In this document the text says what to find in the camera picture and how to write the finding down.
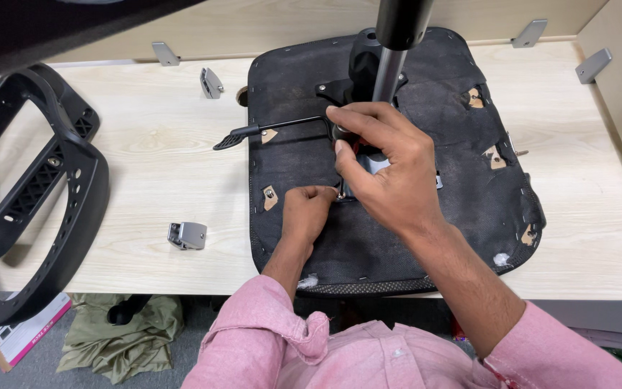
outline black fabric underside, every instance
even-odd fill
[[[324,115],[330,104],[316,97],[315,86],[348,77],[355,36],[276,49],[257,57],[249,70],[249,124]],[[403,67],[409,82],[397,91],[401,112],[433,138],[438,190],[446,220],[456,225],[479,256],[506,273],[527,261],[545,223],[465,41],[444,28],[429,28],[409,51]],[[477,87],[484,108],[468,104]],[[497,145],[508,166],[491,169],[484,152]],[[266,144],[249,137],[251,250],[262,271],[280,239],[284,193],[303,185],[335,185],[335,155],[322,122],[284,128]],[[263,208],[263,189],[272,185],[277,205]],[[531,246],[520,241],[527,226],[536,234]],[[493,257],[510,255],[498,267]],[[433,283],[406,247],[374,221],[358,201],[333,204],[328,222],[302,272],[318,275],[315,287],[299,294],[316,297],[390,296],[435,291]]]

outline metal bracket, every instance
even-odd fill
[[[575,68],[575,73],[577,73],[577,78],[580,79],[580,83],[593,83],[596,75],[611,62],[611,59],[611,52],[609,49],[604,48],[582,61],[580,66]]]
[[[179,66],[179,57],[172,53],[169,46],[161,41],[153,42],[153,51],[162,66]]]
[[[170,223],[167,240],[179,250],[203,250],[207,229],[207,226],[198,223]]]
[[[546,19],[537,19],[529,22],[527,27],[520,33],[520,36],[512,40],[514,49],[533,47],[544,32],[547,22]]]
[[[222,81],[210,68],[200,70],[200,85],[207,98],[220,98],[220,92],[225,90]]]

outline gray carpet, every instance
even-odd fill
[[[56,373],[62,357],[64,337],[68,332],[74,311],[70,309],[33,349],[9,373],[0,370],[0,389],[147,389],[179,388],[198,356],[201,339],[217,316],[210,307],[199,304],[195,298],[183,298],[185,328],[171,343],[174,368],[162,372],[140,373],[125,383],[112,385],[108,378],[93,374],[90,368]],[[333,318],[331,332],[354,321],[383,320],[389,327],[395,322],[431,331],[445,339],[450,338],[450,310],[443,300],[411,298],[369,298],[362,300],[315,300],[297,298],[294,310],[301,316],[322,311]],[[468,342],[456,342],[473,356]]]

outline desk surface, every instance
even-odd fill
[[[523,298],[622,300],[622,164],[573,42],[471,48],[544,207],[537,252],[502,279]],[[93,144],[107,157],[111,197],[93,247],[66,291],[231,294],[257,274],[248,236],[247,144],[213,152],[246,122],[234,95],[252,59],[59,68],[99,113]],[[226,92],[206,100],[203,66]],[[50,137],[28,103],[0,140],[0,199]],[[61,185],[0,260],[0,289],[20,290],[63,216]],[[202,251],[167,242],[170,222],[208,226]],[[439,296],[425,294],[421,296]]]

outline person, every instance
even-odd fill
[[[347,142],[335,146],[337,172],[431,277],[477,358],[401,324],[373,321],[329,336],[325,314],[294,314],[301,269],[337,196],[306,186],[285,194],[270,261],[222,305],[182,388],[622,388],[621,362],[516,296],[445,220],[429,136],[386,103],[327,115],[388,157],[372,175]]]

